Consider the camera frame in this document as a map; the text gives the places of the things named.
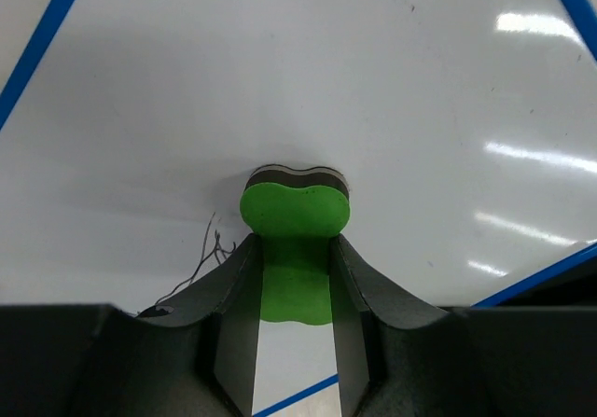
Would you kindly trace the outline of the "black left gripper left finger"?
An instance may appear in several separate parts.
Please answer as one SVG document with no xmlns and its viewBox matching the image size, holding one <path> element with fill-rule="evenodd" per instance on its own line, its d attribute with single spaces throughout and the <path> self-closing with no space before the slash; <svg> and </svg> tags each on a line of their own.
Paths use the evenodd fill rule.
<svg viewBox="0 0 597 417">
<path fill-rule="evenodd" d="M 130 316 L 107 305 L 1 310 L 5 416 L 247 416 L 253 408 L 261 241 Z"/>
</svg>

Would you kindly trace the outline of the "blue framed whiteboard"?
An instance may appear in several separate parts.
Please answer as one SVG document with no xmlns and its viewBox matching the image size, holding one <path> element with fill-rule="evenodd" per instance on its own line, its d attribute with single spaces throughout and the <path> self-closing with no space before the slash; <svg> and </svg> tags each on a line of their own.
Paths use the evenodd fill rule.
<svg viewBox="0 0 597 417">
<path fill-rule="evenodd" d="M 1 310 L 171 298 L 269 164 L 439 308 L 596 251 L 596 0 L 1 0 Z M 259 316 L 273 414 L 345 416 L 332 321 Z"/>
</svg>

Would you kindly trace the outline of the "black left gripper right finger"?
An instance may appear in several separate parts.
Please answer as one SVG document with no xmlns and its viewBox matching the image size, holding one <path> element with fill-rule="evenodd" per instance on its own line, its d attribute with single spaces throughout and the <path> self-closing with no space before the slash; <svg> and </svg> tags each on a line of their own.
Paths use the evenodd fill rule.
<svg viewBox="0 0 597 417">
<path fill-rule="evenodd" d="M 596 251 L 588 248 L 472 307 L 439 308 L 330 245 L 345 416 L 592 416 Z"/>
</svg>

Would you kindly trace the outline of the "green whiteboard eraser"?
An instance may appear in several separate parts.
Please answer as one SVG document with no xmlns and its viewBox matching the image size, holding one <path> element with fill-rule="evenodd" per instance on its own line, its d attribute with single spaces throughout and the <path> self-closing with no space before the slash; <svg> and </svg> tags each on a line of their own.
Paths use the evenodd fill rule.
<svg viewBox="0 0 597 417">
<path fill-rule="evenodd" d="M 329 244 L 351 215 L 345 177 L 325 166 L 261 166 L 245 184 L 240 213 L 262 245 L 260 318 L 329 324 Z"/>
</svg>

